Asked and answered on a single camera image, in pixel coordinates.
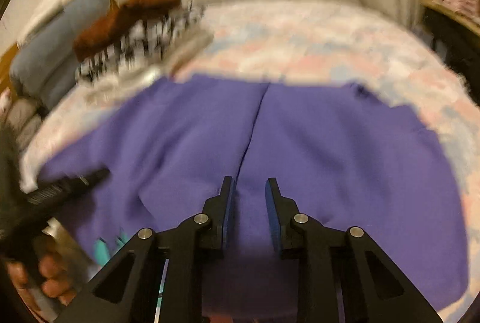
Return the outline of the person's left hand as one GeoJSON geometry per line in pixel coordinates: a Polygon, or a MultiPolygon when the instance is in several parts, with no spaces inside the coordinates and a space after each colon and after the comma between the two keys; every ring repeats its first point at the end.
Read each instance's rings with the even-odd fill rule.
{"type": "Polygon", "coordinates": [[[98,269],[94,261],[70,237],[54,238],[42,233],[32,241],[38,261],[40,280],[34,282],[25,263],[7,257],[3,260],[17,293],[38,320],[46,319],[46,310],[32,293],[37,288],[48,299],[67,306],[98,269]]]}

